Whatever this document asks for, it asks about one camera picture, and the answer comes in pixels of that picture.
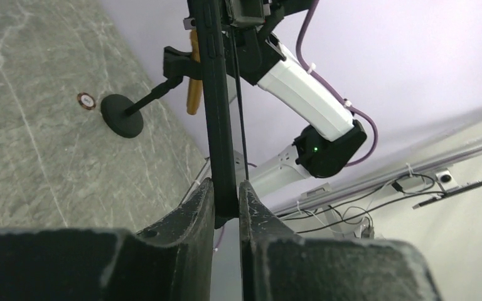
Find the black phone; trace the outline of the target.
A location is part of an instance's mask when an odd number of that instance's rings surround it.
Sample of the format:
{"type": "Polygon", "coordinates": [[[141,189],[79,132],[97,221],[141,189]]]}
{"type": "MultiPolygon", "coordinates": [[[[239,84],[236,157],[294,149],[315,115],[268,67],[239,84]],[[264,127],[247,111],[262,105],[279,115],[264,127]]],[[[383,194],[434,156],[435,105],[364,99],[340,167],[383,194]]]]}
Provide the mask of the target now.
{"type": "Polygon", "coordinates": [[[233,29],[225,1],[188,1],[197,32],[203,76],[208,150],[215,202],[215,229],[239,216],[238,187],[248,176],[244,149],[240,78],[233,29]]]}

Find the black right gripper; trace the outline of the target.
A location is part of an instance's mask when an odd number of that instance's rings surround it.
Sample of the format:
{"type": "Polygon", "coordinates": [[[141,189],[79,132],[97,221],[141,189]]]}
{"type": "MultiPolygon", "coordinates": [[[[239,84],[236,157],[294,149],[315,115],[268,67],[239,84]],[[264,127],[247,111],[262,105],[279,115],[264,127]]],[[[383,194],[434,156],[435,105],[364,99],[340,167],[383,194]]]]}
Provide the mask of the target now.
{"type": "Polygon", "coordinates": [[[282,19],[309,9],[312,3],[313,1],[308,0],[224,0],[222,1],[222,22],[236,28],[260,26],[271,16],[282,19]]]}

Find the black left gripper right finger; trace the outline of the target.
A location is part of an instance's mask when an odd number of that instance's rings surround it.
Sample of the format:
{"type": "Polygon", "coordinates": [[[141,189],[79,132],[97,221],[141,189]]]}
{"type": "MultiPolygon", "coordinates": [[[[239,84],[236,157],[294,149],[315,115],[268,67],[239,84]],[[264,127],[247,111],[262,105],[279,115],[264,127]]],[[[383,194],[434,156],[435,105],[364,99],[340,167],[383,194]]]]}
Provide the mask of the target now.
{"type": "Polygon", "coordinates": [[[440,300],[425,258],[403,241],[304,238],[239,187],[244,300],[440,300]]]}

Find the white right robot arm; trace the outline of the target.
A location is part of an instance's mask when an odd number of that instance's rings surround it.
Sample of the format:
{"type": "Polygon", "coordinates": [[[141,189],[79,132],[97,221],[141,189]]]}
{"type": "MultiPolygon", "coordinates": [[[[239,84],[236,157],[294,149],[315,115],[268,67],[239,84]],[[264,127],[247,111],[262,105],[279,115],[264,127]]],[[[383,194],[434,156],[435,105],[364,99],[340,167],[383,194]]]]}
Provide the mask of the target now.
{"type": "Polygon", "coordinates": [[[266,91],[292,111],[308,126],[275,157],[254,169],[237,159],[236,182],[250,181],[256,193],[269,193],[304,179],[329,178],[350,163],[367,139],[361,123],[327,82],[308,65],[298,51],[292,54],[273,34],[285,16],[306,10],[299,39],[317,5],[316,1],[258,2],[264,18],[257,23],[234,22],[237,33],[226,41],[236,43],[240,76],[266,91]]]}

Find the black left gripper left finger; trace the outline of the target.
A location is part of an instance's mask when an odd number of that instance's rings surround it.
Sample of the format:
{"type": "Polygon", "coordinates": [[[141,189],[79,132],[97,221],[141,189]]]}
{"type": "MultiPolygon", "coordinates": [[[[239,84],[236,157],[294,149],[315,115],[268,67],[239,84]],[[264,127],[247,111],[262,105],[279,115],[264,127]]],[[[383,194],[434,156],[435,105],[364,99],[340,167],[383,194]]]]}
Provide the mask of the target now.
{"type": "Polygon", "coordinates": [[[205,179],[137,233],[0,228],[0,300],[208,300],[213,193],[205,179]]]}

